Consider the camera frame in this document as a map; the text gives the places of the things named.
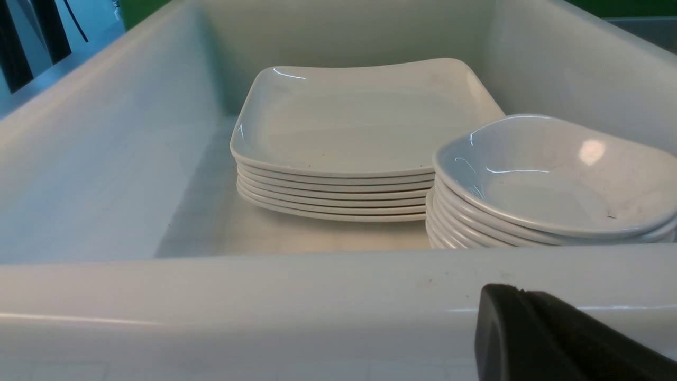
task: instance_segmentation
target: gray surface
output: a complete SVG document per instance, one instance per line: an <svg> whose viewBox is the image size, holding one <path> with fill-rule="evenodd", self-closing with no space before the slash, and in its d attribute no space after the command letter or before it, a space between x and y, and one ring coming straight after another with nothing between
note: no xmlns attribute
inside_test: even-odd
<svg viewBox="0 0 677 381"><path fill-rule="evenodd" d="M611 24L677 54L677 17L607 18Z"/></svg>

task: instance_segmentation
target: plate rim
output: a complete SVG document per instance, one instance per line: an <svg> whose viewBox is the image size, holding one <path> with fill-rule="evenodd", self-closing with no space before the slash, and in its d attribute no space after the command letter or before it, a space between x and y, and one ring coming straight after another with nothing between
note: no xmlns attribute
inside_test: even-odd
<svg viewBox="0 0 677 381"><path fill-rule="evenodd" d="M331 177L331 178L375 178L375 177L395 177L395 176L412 176L412 175L417 175L417 174L425 174L429 172L433 172L433 165L432 163L430 165L426 165L424 167L418 167L418 168L410 168L410 169L399 169L397 171L389 171L389 172L324 172L324 171L318 171L316 169L304 169L301 167L291 167L287 165L280 165L276 163L269 163L266 161L260 161L257 159L252 159L250 157L246 156L246 153L242 153L238 151L238 145L237 141L238 135L240 135L240 129L242 127L242 119L245 114L245 110L247 107L250 106L250 104L253 102L253 97L254 97L254 90L257 89L259 86L261 86L261 82L264 80L263 78L267 75L272 70L275 70L277 68L313 68L313 69L324 69L324 70L331 70L331 69L340 69L340 70L346 70L346 69L355 69L355 70L365 70L365 69L374 69L374 68L380 68L380 67L394 67L394 66L422 66L424 64L433 64L434 62L444 62L445 64L456 64L456 65L461 65L464 70L467 71L467 74L472 75L476 80L477 83L481 86L480 90L483 90L483 93L487 96L487 102L491 105L491 107L495 108L495 111L498 111L502 114L503 117L505 117L505 113L503 110L500 108L496 100L494 100L494 97L491 95L491 93L487 90L486 86L482 83L482 81L478 78L477 74L474 72L474 70L465 62L458 60L456 58L448 58L448 57L442 57L442 58L431 58L428 60L419 60L419 61L413 61L413 62L404 62L400 64L390 64L390 65L378 65L378 66L356 66L356 67L349 67L349 68L318 68L318 67L304 67L304 66L273 66L267 69L264 69L261 71L256 78L254 79L249 93L247 93L247 97L244 100L244 104L242 105L242 108L240 110L240 114L238 116L238 120L235 123L235 126L233 128L233 133L231 135L231 140L230 140L230 152L233 155L233 157L237 161L241 161L249 166L252 167L258 167L261 169L268 169L271 171L275 172L285 172L289 174L298 174L298 175L304 175L304 176L315 176L315 177Z"/></svg>

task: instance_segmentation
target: white square plate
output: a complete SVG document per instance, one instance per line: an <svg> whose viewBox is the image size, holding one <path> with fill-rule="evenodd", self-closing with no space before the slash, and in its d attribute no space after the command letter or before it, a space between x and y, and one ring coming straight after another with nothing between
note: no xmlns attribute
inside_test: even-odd
<svg viewBox="0 0 677 381"><path fill-rule="evenodd" d="M289 174L426 174L442 144L504 116L468 65L451 58L280 66L254 80L230 148L241 163Z"/></svg>

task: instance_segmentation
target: white bowl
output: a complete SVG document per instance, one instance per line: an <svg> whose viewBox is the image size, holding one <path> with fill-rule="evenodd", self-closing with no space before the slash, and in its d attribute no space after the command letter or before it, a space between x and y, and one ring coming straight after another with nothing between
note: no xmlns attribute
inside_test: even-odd
<svg viewBox="0 0 677 381"><path fill-rule="evenodd" d="M353 201L363 201L363 200L398 200L398 199L419 199L425 198L425 195L428 193L428 189L416 189L416 190L405 190L401 192L383 192L383 193L340 193L340 192L322 192L318 190L305 190L305 189L295 189L288 188L286 186L278 186L272 184L266 184L264 182L252 180L246 176L238 176L238 180L241 180L248 185L255 186L256 188L265 189L267 191L282 193L284 195L294 195L299 197L311 197L316 199L329 199L329 200L353 200Z"/></svg>
<svg viewBox="0 0 677 381"><path fill-rule="evenodd" d="M246 169L238 167L238 175L251 180L264 182L266 184L285 186L286 188L303 189L306 191L332 192L332 193L384 193L415 191L418 189L430 189L433 181L408 182L405 184L382 184L382 185L329 185L329 184L310 184L308 182L297 182L289 180L280 180L277 178L267 178L253 174Z"/></svg>
<svg viewBox="0 0 677 381"><path fill-rule="evenodd" d="M439 242L443 243L444 247L449 247L452 249L468 249L468 246L463 244L457 238L446 234L442 223L439 221L438 217L435 215L435 210L433 208L433 193L429 192L425 198L426 204L426 232L428 236L436 238Z"/></svg>
<svg viewBox="0 0 677 381"><path fill-rule="evenodd" d="M489 237L496 238L500 241L509 243L513 246L520 246L520 247L537 247L537 246L550 246L547 243L541 243L537 241L532 241L530 239L518 237L516 235L512 235L509 233L505 233L502 230L498 230L495 228L492 228L489 225L482 224L480 222L477 222L473 220L472 218L468 217L467 215L461 213L458 209L455 207L452 207L450 203L446 200L445 197L442 196L437 196L437 190L436 190L436 197L435 201L439 205L439 209L442 209L443 211L446 211L449 214L453 214L456 219L466 225L469 228L475 229L477 232L484 233L485 235L488 235Z"/></svg>
<svg viewBox="0 0 677 381"><path fill-rule="evenodd" d="M435 210L435 215L438 217L440 223L442 223L442 227L446 231L454 232L454 235L462 234L464 237L467 237L467 239L477 242L484 247L514 247L514 245L509 245L499 239L464 225L449 213L446 208L440 205L438 197L433 197L433 209Z"/></svg>
<svg viewBox="0 0 677 381"><path fill-rule="evenodd" d="M310 184L327 185L385 185L385 184L407 184L409 182L432 181L435 179L435 172L429 174L395 176L395 177L377 177L377 178L331 178L319 176L304 176L295 174L286 174L283 172L269 171L267 169L255 168L246 164L238 163L238 167L247 172L267 178L276 178L279 180L289 180L297 182L307 182Z"/></svg>
<svg viewBox="0 0 677 381"><path fill-rule="evenodd" d="M675 228L677 228L677 216L673 217L663 226L656 228L655 230L646 232L644 234L635 236L635 237L626 237L622 239L586 239L586 238L577 238L577 237L567 237L564 235L556 235L552 233L546 233L530 228L525 228L516 224L512 224L505 220L501 220L491 214L485 213L480 209L472 206L467 203L464 199L461 199L456 193L449 189L439 178L435 179L435 196L441 199L443 205L450 205L450 207L462 211L463 214L472 218L478 224L486 225L490 228L502 231L506 234L515 236L516 238L526 239L527 242L513 243L508 241L506 237L503 237L503 241L511 242L514 245L519 246L532 246L541 244L548 245L631 245L635 243L652 243L663 239L666 235L670 234Z"/></svg>
<svg viewBox="0 0 677 381"><path fill-rule="evenodd" d="M417 199L399 199L399 200L330 200L330 199L316 199L313 197L300 197L294 195L285 195L284 193L271 192L269 190L257 188L247 184L244 178L238 178L238 185L243 189L250 191L256 195L269 197L271 199L278 199L283 201L290 201L293 203L305 203L310 205L322 205L333 207L399 207L399 206L414 206L424 205L425 198L419 197Z"/></svg>
<svg viewBox="0 0 677 381"><path fill-rule="evenodd" d="M259 73L231 138L238 162L331 178L433 172L442 142L505 117L465 63L438 58Z"/></svg>
<svg viewBox="0 0 677 381"><path fill-rule="evenodd" d="M433 165L478 209L559 235L629 237L677 213L677 158L551 117L490 123L440 148Z"/></svg>
<svg viewBox="0 0 677 381"><path fill-rule="evenodd" d="M428 240L430 241L430 246L433 249L462 249L460 245L453 242L445 242L443 239L440 239L435 233L434 228L431 226L431 221L426 220L425 230L428 233Z"/></svg>

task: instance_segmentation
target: ceramic dish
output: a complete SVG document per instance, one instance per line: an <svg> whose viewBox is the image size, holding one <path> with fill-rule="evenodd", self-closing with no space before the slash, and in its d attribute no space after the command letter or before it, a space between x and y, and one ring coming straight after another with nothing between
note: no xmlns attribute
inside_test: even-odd
<svg viewBox="0 0 677 381"><path fill-rule="evenodd" d="M424 198L428 189L405 190L402 192L383 192L383 193L338 193L338 192L320 192L315 190L303 190L287 188L285 186L270 185L256 180L251 180L246 176L238 176L238 180L267 191L282 193L285 195L294 195L300 197L310 197L315 199L329 200L398 200L398 199L419 199Z"/></svg>
<svg viewBox="0 0 677 381"><path fill-rule="evenodd" d="M511 224L507 221L501 220L491 214L485 213L476 207L461 199L456 193L451 191L440 179L435 179L435 194L439 197L443 204L448 203L454 209L460 210L469 218L477 221L479 224L492 227L496 230L503 231L509 235L521 237L536 243L545 243L549 245L567 246L567 245L631 245L635 243L651 243L663 239L670 234L677 227L677 216L672 218L668 223L650 232L644 233L635 237L628 237L624 239L614 239L613 242L603 239L584 239L576 237L566 237L563 235L556 235L546 233L534 229L525 228L516 224Z"/></svg>
<svg viewBox="0 0 677 381"><path fill-rule="evenodd" d="M282 172L268 171L266 169L255 168L249 165L238 163L238 166L247 172L264 176L267 178L276 178L279 180L289 180L297 182L307 182L310 184L327 185L382 185L382 184L406 184L409 182L431 181L435 179L435 173L411 176L397 177L379 177L379 178L330 178L319 176L303 176L294 174L285 174Z"/></svg>
<svg viewBox="0 0 677 381"><path fill-rule="evenodd" d="M516 235L508 234L503 231L500 231L498 229L492 228L489 225L482 224L480 222L477 222L473 220L472 218L466 216L465 214L461 213L458 211L458 209L452 207L445 199L444 197L435 197L435 201L439 205L439 209L444 210L446 213L451 213L453 214L456 219L462 223L463 225L466 225L470 228L473 228L477 230L478 232L482 232L485 235L488 235L490 237L494 237L500 241L507 242L513 246L521 246L521 247L531 247L531 246L550 246L547 243L541 243L537 241L532 241L526 238L518 237Z"/></svg>
<svg viewBox="0 0 677 381"><path fill-rule="evenodd" d="M435 209L435 214L437 215L438 220L442 223L442 227L445 230L453 231L463 234L468 239L473 240L474 242L479 243L485 247L514 247L503 241L500 241L496 238L490 237L482 232L479 232L469 226L463 225L459 222L453 215L451 215L446 209L440 206L437 197L433 197L433 208Z"/></svg>
<svg viewBox="0 0 677 381"><path fill-rule="evenodd" d="M453 240L444 240L439 238L435 232L435 228L432 227L431 221L426 220L425 222L426 233L428 233L428 240L430 241L431 247L433 249L463 249L463 247L453 241Z"/></svg>
<svg viewBox="0 0 677 381"><path fill-rule="evenodd" d="M345 193L383 193L383 192L401 192L401 191L415 191L418 189L430 189L433 186L433 181L409 182L406 184L384 184L384 185L327 185L327 184L309 184L307 182L296 182L279 180L276 178L267 178L253 174L245 169L238 167L238 175L244 176L251 180L264 182L266 184L285 186L287 188L304 189L307 191L320 192L345 192Z"/></svg>
<svg viewBox="0 0 677 381"><path fill-rule="evenodd" d="M254 80L230 150L252 167L304 176L428 174L442 142L505 114L465 63L278 66Z"/></svg>
<svg viewBox="0 0 677 381"><path fill-rule="evenodd" d="M308 212L305 210L293 209L290 207L282 207L278 205L272 205L265 202L261 202L251 197L247 196L242 192L242 188L237 187L238 194L245 201L262 207L264 209L269 209L275 212L292 214L294 216L308 217L308 218L317 218L320 220L332 220L332 221L347 221L347 222L404 222L404 221L417 221L425 220L425 213L419 214L396 214L391 216L355 216L350 214L330 214L330 213L317 213L317 212Z"/></svg>
<svg viewBox="0 0 677 381"><path fill-rule="evenodd" d="M422 197L417 199L375 200L375 201L327 200L327 199L315 199L310 197L299 197L257 188L255 186L251 186L245 183L242 178L238 178L238 185L241 186L243 189L246 189L251 193L254 193L259 196L269 197L271 199L278 199L283 201L290 201L294 203L305 203L310 205L365 208L365 207L399 207L399 206L414 206L425 204L425 199Z"/></svg>
<svg viewBox="0 0 677 381"><path fill-rule="evenodd" d="M403 206L403 207L332 207L332 206L310 205L306 203L295 203L291 201L272 199L270 197L257 195L256 193L246 190L241 184L238 184L238 186L240 187L240 192L245 194L250 199L254 199L256 201L260 201L262 203L267 203L271 205L289 207L298 210L305 210L308 212L328 213L328 214L351 214L355 216L382 216L382 215L388 216L392 214L425 213L425 205Z"/></svg>
<svg viewBox="0 0 677 381"><path fill-rule="evenodd" d="M428 242L430 242L430 248L431 249L447 249L450 247L444 247L442 245L442 242L440 242L436 237L433 237L432 235L428 235Z"/></svg>
<svg viewBox="0 0 677 381"><path fill-rule="evenodd" d="M677 213L677 158L551 117L490 123L440 148L433 162L476 208L549 233L629 237Z"/></svg>
<svg viewBox="0 0 677 381"><path fill-rule="evenodd" d="M457 239L443 234L440 221L437 219L433 210L433 195L428 193L425 199L426 204L426 233L429 237L434 237L443 247L451 249L467 249L468 247L459 242Z"/></svg>

